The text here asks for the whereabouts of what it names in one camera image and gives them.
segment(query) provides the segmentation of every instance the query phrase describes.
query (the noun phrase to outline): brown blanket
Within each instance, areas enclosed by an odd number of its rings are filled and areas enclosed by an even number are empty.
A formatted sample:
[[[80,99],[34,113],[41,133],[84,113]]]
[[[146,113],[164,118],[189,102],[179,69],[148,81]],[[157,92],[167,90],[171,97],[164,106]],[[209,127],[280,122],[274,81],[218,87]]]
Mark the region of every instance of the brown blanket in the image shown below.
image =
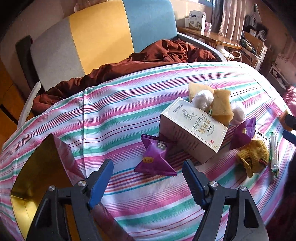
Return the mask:
[[[99,85],[137,71],[176,63],[215,60],[211,52],[183,41],[159,40],[140,53],[132,53],[129,58],[117,64],[105,64],[81,78],[62,81],[44,94],[37,96],[33,101],[32,110],[39,115],[58,101],[79,93],[87,87]]]

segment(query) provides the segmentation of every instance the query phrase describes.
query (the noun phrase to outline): screw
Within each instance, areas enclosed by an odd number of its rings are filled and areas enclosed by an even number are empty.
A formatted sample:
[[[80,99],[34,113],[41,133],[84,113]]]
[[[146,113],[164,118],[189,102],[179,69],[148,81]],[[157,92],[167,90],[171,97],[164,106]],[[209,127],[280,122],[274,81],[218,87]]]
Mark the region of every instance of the screw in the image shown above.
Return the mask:
[[[48,191],[54,191],[55,190],[55,185],[51,185],[48,187]]]
[[[215,188],[218,186],[218,183],[215,181],[210,181],[210,186]]]
[[[78,182],[78,186],[80,187],[84,187],[86,185],[86,181],[85,180],[81,180]]]
[[[246,192],[248,191],[248,188],[246,188],[245,186],[240,186],[239,187],[241,191]]]

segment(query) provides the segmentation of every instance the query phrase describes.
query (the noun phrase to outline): tablecloth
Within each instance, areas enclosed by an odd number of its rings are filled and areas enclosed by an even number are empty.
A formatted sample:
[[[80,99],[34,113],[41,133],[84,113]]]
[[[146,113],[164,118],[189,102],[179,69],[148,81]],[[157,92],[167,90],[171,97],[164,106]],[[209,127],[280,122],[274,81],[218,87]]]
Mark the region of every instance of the tablecloth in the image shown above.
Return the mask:
[[[145,151],[141,134],[158,134],[160,113],[179,96],[188,100],[190,81],[230,90],[230,100],[241,101],[248,118],[257,117],[257,128],[262,133],[276,133],[278,179],[273,178],[269,167],[247,178],[243,166],[236,162],[235,150],[220,160],[197,166],[210,180],[225,187],[248,187],[267,223],[281,199],[295,150],[282,138],[282,126],[269,104],[276,99],[281,109],[287,106],[261,74],[232,61],[183,63],[140,71],[88,88],[27,121],[3,145],[0,157],[0,216],[9,232],[16,240],[23,240],[9,198],[13,183],[32,152],[53,133],[70,145],[86,177],[98,170],[105,158],[113,161],[114,173],[102,204],[129,234],[128,239],[192,240],[203,211],[195,204],[181,172],[183,161],[190,156],[176,149],[170,164],[177,177],[133,171]],[[222,146],[230,142],[233,130],[230,126]],[[228,209],[225,206],[217,240],[222,240]]]

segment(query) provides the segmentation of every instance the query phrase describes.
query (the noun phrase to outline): window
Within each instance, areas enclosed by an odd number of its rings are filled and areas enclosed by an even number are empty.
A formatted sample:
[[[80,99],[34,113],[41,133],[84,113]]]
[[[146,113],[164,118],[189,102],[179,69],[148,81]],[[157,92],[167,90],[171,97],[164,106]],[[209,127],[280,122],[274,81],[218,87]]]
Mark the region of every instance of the window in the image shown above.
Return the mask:
[[[212,7],[213,6],[213,0],[189,0],[191,2],[198,2],[200,4],[206,5],[208,7]]]

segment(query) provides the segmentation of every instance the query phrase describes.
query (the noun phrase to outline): purple snack package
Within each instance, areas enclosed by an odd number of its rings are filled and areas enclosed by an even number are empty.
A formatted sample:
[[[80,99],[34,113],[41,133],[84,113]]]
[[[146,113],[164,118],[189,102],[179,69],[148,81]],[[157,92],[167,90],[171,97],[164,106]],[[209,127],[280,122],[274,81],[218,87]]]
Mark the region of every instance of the purple snack package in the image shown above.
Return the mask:
[[[241,123],[233,133],[230,150],[240,148],[251,142],[256,128],[256,116]]]
[[[141,140],[146,148],[146,152],[134,171],[152,175],[177,176],[177,172],[165,160],[167,150],[173,144],[164,142],[159,137],[145,134],[141,135]]]

